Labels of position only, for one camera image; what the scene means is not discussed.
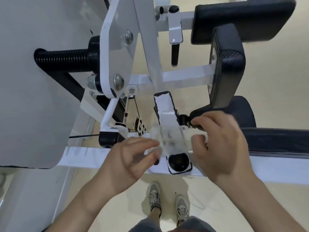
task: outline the floor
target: floor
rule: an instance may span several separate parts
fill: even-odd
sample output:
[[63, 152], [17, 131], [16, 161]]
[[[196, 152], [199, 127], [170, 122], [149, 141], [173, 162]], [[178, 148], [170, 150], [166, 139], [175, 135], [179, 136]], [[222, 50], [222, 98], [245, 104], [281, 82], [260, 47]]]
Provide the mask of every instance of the floor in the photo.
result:
[[[229, 0], [172, 0], [180, 5], [181, 11], [192, 11], [197, 4], [226, 2]], [[307, 19], [309, 0], [297, 0], [296, 10], [275, 39], [269, 42], [244, 44], [247, 66], [236, 95], [249, 101], [258, 127], [309, 129], [309, 77], [307, 76]], [[207, 64], [209, 46], [190, 44], [190, 31], [183, 32], [184, 42], [180, 47], [179, 66], [189, 67]], [[174, 70], [170, 65], [171, 46], [168, 33], [159, 34], [161, 62], [164, 71]], [[141, 39], [138, 39], [133, 65], [134, 74], [147, 73]], [[171, 91], [179, 113], [189, 114], [192, 110], [209, 103], [207, 87], [185, 88]], [[152, 95], [136, 97], [139, 113], [144, 122], [151, 126], [156, 122]], [[133, 125], [136, 116], [134, 100], [129, 101], [127, 124]], [[98, 124], [93, 133], [99, 132]], [[84, 146], [98, 147], [97, 138], [85, 140]], [[67, 203], [79, 189], [89, 181], [97, 169], [77, 169], [74, 174]], [[163, 231], [175, 227], [173, 210], [176, 195], [182, 194], [190, 201], [190, 215], [211, 224], [218, 232], [252, 231], [241, 213], [224, 193], [207, 178], [172, 175], [145, 174], [126, 192], [113, 198], [93, 223], [91, 232], [128, 231], [149, 214], [146, 189], [150, 182], [157, 181], [162, 189]], [[309, 231], [309, 186], [267, 183], [267, 187], [289, 213]]]

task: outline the threaded black rod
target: threaded black rod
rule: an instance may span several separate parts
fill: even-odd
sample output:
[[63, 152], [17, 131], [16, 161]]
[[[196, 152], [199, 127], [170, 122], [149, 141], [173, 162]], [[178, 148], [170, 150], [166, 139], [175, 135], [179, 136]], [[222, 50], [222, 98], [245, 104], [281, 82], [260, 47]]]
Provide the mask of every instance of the threaded black rod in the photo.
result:
[[90, 72], [88, 49], [46, 51], [37, 49], [34, 60], [44, 71], [50, 72]]

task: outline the gray sneaker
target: gray sneaker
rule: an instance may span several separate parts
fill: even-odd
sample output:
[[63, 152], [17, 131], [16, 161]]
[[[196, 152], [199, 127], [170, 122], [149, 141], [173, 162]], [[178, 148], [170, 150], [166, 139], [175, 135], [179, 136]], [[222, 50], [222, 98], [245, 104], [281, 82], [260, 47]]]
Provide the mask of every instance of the gray sneaker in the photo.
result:
[[182, 195], [177, 196], [175, 208], [176, 208], [177, 226], [178, 226], [179, 222], [184, 222], [189, 217], [189, 204]]
[[160, 202], [160, 187], [157, 182], [150, 183], [148, 187], [148, 199], [150, 203], [150, 212], [153, 210], [153, 208], [159, 208], [160, 209], [160, 216], [162, 214], [162, 208], [161, 208], [161, 202]]

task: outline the black foam roller pad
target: black foam roller pad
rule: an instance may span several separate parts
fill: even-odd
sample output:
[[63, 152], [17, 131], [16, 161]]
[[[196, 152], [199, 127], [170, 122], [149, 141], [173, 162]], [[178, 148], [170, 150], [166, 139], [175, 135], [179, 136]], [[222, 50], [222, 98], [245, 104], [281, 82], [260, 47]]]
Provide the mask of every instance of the black foam roller pad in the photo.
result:
[[192, 23], [191, 43], [210, 44], [213, 28], [233, 23], [242, 42], [272, 39], [291, 17], [295, 0], [256, 0], [198, 5]]

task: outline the black back pad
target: black back pad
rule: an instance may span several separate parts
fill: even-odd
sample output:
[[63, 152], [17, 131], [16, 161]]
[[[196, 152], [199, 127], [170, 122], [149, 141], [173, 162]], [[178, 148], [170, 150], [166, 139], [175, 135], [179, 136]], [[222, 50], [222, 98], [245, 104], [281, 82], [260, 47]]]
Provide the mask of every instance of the black back pad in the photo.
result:
[[210, 63], [214, 49], [217, 62], [209, 100], [212, 108], [223, 108], [233, 98], [246, 66], [245, 52], [234, 24], [214, 28]]
[[198, 5], [192, 23], [191, 43], [210, 44], [213, 28], [233, 23], [242, 42], [267, 41], [291, 17], [295, 0], [256, 0]]

